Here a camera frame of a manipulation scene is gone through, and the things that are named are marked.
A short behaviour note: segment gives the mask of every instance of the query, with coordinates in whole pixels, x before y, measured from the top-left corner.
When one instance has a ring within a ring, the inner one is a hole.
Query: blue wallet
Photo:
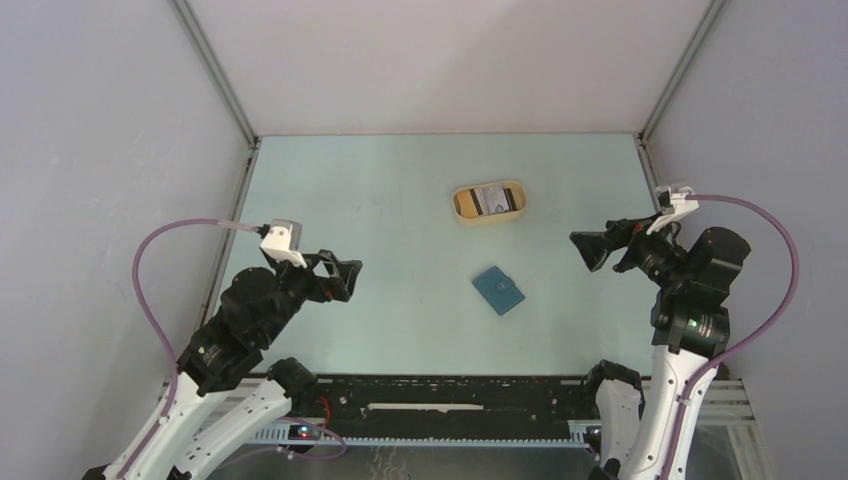
[[[474,288],[483,295],[498,315],[512,310],[524,300],[524,294],[498,267],[492,267],[471,281]]]

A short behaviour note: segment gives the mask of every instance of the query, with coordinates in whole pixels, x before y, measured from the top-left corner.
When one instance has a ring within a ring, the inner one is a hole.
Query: purple cable
[[[133,258],[133,288],[135,289],[135,296],[138,297],[138,303],[141,305],[142,311],[144,311],[144,316],[147,317],[147,321],[150,323],[150,326],[153,327],[153,330],[156,332],[156,336],[159,337],[159,341],[162,342],[162,347],[165,349],[165,353],[168,355],[168,362],[171,364],[171,381],[168,384],[168,399],[165,401],[165,406],[162,407],[162,412],[160,413],[161,417],[165,417],[168,415],[168,412],[171,411],[171,406],[174,404],[174,397],[177,394],[177,378],[179,377],[179,373],[177,372],[177,356],[174,354],[174,347],[171,346],[171,342],[168,341],[167,335],[162,330],[162,326],[159,325],[159,322],[156,321],[156,318],[153,316],[153,312],[150,311],[150,306],[147,305],[147,300],[144,299],[144,292],[141,291],[141,282],[138,279],[138,266],[141,263],[141,256],[144,254],[144,250],[153,241],[154,238],[159,235],[167,232],[168,230],[173,230],[178,227],[184,227],[186,225],[218,225],[224,228],[231,228],[235,230],[246,230],[256,232],[258,230],[257,227],[251,225],[244,225],[241,223],[228,222],[225,220],[215,220],[212,218],[193,218],[190,220],[180,220],[179,222],[169,223],[165,226],[159,227],[153,231],[150,235],[147,236],[142,242],[141,245],[138,246],[138,250],[135,252],[135,258]],[[124,462],[124,466],[118,471],[118,478],[123,478],[127,471],[132,468],[138,456],[144,450],[144,447],[150,443],[150,439],[153,438],[153,435],[156,434],[156,431],[159,430],[159,422],[154,422],[151,425],[150,429],[144,435],[144,438],[141,439],[141,442],[135,447],[135,450],[130,454],[127,461]]]
[[[792,276],[789,280],[789,288],[786,290],[786,295],[783,296],[783,300],[780,302],[780,305],[778,305],[777,310],[771,314],[768,320],[763,322],[759,328],[754,330],[753,333],[742,339],[739,343],[728,348],[724,353],[707,362],[689,378],[688,383],[683,388],[683,393],[680,395],[680,408],[677,410],[677,416],[674,418],[674,428],[671,431],[668,454],[665,457],[665,463],[663,464],[662,472],[660,473],[660,480],[668,480],[669,475],[671,475],[671,470],[674,467],[674,456],[677,454],[677,443],[680,441],[680,432],[683,429],[683,417],[686,414],[686,404],[683,402],[685,400],[689,400],[692,396],[692,390],[695,389],[695,384],[698,383],[698,380],[700,380],[705,373],[707,373],[711,368],[717,367],[721,362],[739,353],[743,348],[750,345],[751,342],[760,338],[769,328],[772,327],[772,325],[777,322],[777,319],[780,318],[780,316],[783,315],[783,312],[786,311],[786,308],[789,306],[789,302],[792,301],[792,297],[795,296],[795,290],[798,289],[798,279],[800,277],[799,271],[801,268],[800,260],[798,259],[798,248],[795,246],[795,241],[792,240],[792,236],[789,235],[786,227],[784,227],[776,218],[774,218],[774,216],[765,211],[763,208],[746,200],[735,197],[726,197],[724,195],[689,195],[686,198],[705,202],[723,202],[740,205],[754,211],[761,217],[768,220],[768,222],[771,223],[778,232],[780,232],[780,235],[783,237],[783,241],[786,242],[786,246],[789,247],[789,257],[792,261]]]
[[[341,457],[347,451],[347,443],[345,443],[344,439],[339,434],[337,434],[336,432],[333,432],[332,430],[330,430],[326,427],[319,427],[318,425],[314,425],[312,423],[309,423],[309,422],[306,422],[306,421],[303,421],[303,420],[300,420],[300,419],[297,419],[297,418],[293,418],[293,417],[280,417],[279,420],[284,420],[284,421],[291,422],[291,423],[294,423],[294,424],[297,424],[297,425],[306,425],[307,427],[318,430],[319,432],[323,433],[324,435],[327,435],[328,437],[333,437],[333,439],[335,439],[337,442],[339,442],[339,446],[341,446],[341,448],[339,450],[329,454],[329,455],[308,455],[308,454],[305,454],[305,453],[293,452],[293,451],[291,451],[287,448],[283,448],[279,445],[275,446],[275,447],[263,447],[263,448],[257,448],[256,450],[251,450],[247,453],[239,455],[238,457],[236,457],[232,460],[228,460],[228,461],[218,465],[218,468],[227,468],[227,467],[235,465],[237,463],[241,463],[242,461],[247,460],[250,457],[265,454],[265,453],[285,453],[285,454],[291,454],[295,457],[306,458],[306,459],[309,459],[309,460],[332,460],[334,458]]]

